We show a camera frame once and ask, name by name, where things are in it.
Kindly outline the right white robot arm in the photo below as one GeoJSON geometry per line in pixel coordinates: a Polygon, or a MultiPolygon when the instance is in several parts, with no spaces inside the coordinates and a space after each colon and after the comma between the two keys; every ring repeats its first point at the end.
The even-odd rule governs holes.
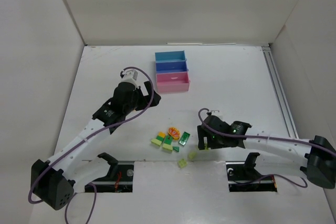
{"type": "Polygon", "coordinates": [[[335,188],[335,149],[321,136],[312,140],[250,134],[251,125],[234,121],[228,124],[214,113],[197,127],[198,149],[242,148],[249,151],[244,161],[227,169],[235,186],[248,187],[269,177],[300,177],[303,187],[310,182],[324,189],[335,188]]]}

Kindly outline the yellow butterfly lego piece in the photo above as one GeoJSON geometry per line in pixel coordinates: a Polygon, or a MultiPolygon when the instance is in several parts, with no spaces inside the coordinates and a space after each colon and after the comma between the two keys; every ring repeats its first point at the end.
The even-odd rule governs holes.
{"type": "Polygon", "coordinates": [[[180,131],[179,131],[177,128],[175,128],[175,127],[170,127],[170,128],[168,129],[168,134],[169,134],[169,136],[171,136],[171,137],[173,138],[173,140],[175,140],[175,141],[179,140],[180,137],[181,137],[181,133],[180,133],[180,131]]]}

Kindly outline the small dark green slope lego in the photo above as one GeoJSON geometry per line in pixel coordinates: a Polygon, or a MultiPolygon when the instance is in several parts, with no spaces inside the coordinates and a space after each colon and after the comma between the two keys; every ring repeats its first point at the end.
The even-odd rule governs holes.
{"type": "Polygon", "coordinates": [[[179,146],[173,146],[173,150],[178,153],[180,151],[180,147],[179,146]]]}

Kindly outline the dark green lego plate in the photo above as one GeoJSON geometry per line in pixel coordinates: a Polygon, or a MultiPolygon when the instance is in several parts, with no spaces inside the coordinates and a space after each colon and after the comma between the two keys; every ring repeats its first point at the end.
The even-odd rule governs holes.
{"type": "Polygon", "coordinates": [[[182,146],[185,146],[189,138],[190,138],[190,133],[184,132],[179,140],[179,144],[182,146]]]}

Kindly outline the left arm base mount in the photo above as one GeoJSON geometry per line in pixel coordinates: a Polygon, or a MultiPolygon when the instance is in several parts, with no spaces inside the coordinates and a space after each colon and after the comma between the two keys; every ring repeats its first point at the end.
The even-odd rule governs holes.
{"type": "Polygon", "coordinates": [[[104,176],[92,182],[98,193],[133,192],[134,162],[118,161],[107,153],[99,154],[98,158],[109,164],[109,169],[104,176]]]}

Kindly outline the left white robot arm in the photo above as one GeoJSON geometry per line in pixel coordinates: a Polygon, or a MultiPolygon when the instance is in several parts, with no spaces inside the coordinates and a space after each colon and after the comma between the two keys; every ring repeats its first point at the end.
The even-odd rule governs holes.
{"type": "Polygon", "coordinates": [[[28,201],[35,204],[32,196],[39,198],[54,210],[63,208],[71,198],[85,191],[95,179],[103,177],[118,165],[118,161],[103,152],[92,161],[80,165],[94,147],[107,139],[119,126],[157,106],[161,97],[153,89],[151,80],[145,83],[147,95],[135,81],[123,79],[107,100],[93,115],[84,129],[63,149],[46,161],[38,159],[31,167],[28,201]],[[128,117],[137,111],[138,115],[128,117]]]}

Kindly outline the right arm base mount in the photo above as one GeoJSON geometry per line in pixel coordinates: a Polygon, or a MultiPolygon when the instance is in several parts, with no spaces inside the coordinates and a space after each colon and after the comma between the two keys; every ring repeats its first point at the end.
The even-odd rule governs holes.
{"type": "Polygon", "coordinates": [[[249,153],[245,161],[226,162],[228,189],[231,193],[277,192],[274,177],[263,177],[256,171],[259,156],[259,153],[249,153]]]}

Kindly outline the green number lego brick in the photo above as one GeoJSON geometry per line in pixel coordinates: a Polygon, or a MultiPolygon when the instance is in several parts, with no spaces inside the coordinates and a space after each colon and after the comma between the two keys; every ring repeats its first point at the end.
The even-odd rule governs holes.
{"type": "Polygon", "coordinates": [[[172,144],[172,142],[173,142],[173,137],[172,136],[170,136],[170,135],[167,135],[166,137],[165,137],[165,139],[164,139],[164,144],[167,144],[167,145],[171,145],[172,144]]]}

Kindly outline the light green square lego brick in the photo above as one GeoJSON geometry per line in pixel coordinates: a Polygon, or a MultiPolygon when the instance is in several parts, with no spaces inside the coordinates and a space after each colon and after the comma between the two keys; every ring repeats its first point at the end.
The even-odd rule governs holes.
{"type": "Polygon", "coordinates": [[[191,152],[188,153],[187,158],[188,158],[188,160],[192,161],[192,160],[195,159],[196,155],[197,155],[197,153],[195,151],[191,151],[191,152]]]}

